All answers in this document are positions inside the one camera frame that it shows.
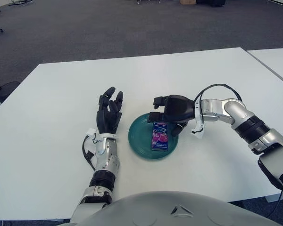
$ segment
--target gray carpet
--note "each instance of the gray carpet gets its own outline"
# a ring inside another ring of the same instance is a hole
[[[283,6],[267,0],[227,0],[222,8],[184,6],[177,0],[141,5],[134,0],[34,0],[1,11],[5,32],[0,34],[0,85],[21,82],[41,63],[231,47],[283,48]],[[266,216],[275,203],[258,198],[240,205]],[[283,201],[271,219],[283,225]]]

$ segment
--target green plate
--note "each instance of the green plate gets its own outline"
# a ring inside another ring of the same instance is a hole
[[[153,151],[152,130],[153,123],[147,123],[149,114],[143,114],[131,124],[128,134],[129,144],[133,151],[145,159],[161,159],[170,154],[177,146],[178,136],[171,136],[173,124],[168,124],[168,150]]]

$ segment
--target purple package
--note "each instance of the purple package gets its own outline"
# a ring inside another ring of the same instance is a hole
[[[166,123],[163,122],[153,123],[152,150],[155,151],[168,150],[168,133],[167,133]]]

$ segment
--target black cable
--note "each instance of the black cable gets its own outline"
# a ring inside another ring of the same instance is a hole
[[[10,83],[13,83],[13,82],[15,82],[15,83],[17,83],[18,85],[20,85],[20,82],[18,82],[18,81],[10,81],[10,82],[8,82],[8,83],[5,83],[5,84],[2,85],[1,87],[6,86],[6,85],[8,85],[8,84],[10,84]]]
[[[218,83],[218,84],[213,84],[213,85],[210,85],[210,86],[206,87],[204,90],[202,90],[202,91],[196,96],[196,98],[194,99],[194,101],[196,101],[196,100],[198,99],[198,97],[199,97],[201,94],[203,94],[206,90],[208,90],[209,88],[212,88],[212,87],[214,87],[214,86],[223,86],[223,87],[226,87],[226,88],[230,89],[230,90],[236,95],[237,99],[240,100],[240,101],[242,101],[241,96],[239,95],[239,93],[238,93],[236,90],[234,90],[232,87],[230,87],[230,86],[228,86],[228,85],[226,85],[226,84],[220,84],[220,83]]]
[[[96,144],[96,143],[98,142],[98,140],[95,141],[95,139],[96,139],[96,133],[94,133],[94,138],[92,139],[92,142],[93,142],[94,144]]]
[[[272,214],[274,213],[274,211],[277,209],[277,207],[279,206],[279,203],[280,203],[280,200],[281,200],[282,193],[283,193],[283,190],[281,191],[280,197],[279,197],[278,202],[277,202],[276,206],[274,207],[273,211],[271,211],[271,212],[270,212],[270,214],[268,214],[268,215],[266,216],[266,218],[269,218],[269,217],[270,217],[270,215],[272,215]]]
[[[88,151],[86,153],[85,151],[85,141],[88,139],[89,136],[85,136],[84,138],[84,141],[83,141],[83,144],[82,144],[82,152],[83,152],[83,155],[84,155],[84,158],[86,159],[86,161],[89,163],[89,165],[91,166],[91,168],[93,168],[93,170],[95,170],[95,167],[93,166],[92,162],[91,162],[91,158],[94,156],[94,154],[90,151]]]
[[[199,99],[199,110],[200,110],[200,114],[201,114],[201,117],[202,117],[202,123],[204,124],[203,112],[202,112],[202,107],[201,107],[201,104],[200,104],[201,98],[202,98],[202,94],[200,95],[200,99]],[[195,134],[195,133],[200,133],[202,131],[203,131],[203,127],[201,128],[201,130],[198,130],[198,131],[195,131],[195,132],[192,131],[192,133]]]

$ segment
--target white table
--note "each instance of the white table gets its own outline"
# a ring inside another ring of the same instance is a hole
[[[283,81],[283,48],[248,51]]]
[[[99,95],[110,86],[124,92],[114,200],[156,190],[224,201],[279,193],[257,166],[258,156],[223,122],[207,122],[198,140],[191,121],[160,161],[130,149],[129,127],[154,110],[154,97],[193,99],[213,83],[235,88],[248,109],[283,134],[283,82],[241,48],[37,66],[0,106],[0,219],[71,217],[92,177],[82,141],[96,127]],[[229,90],[213,88],[203,98],[229,97]]]

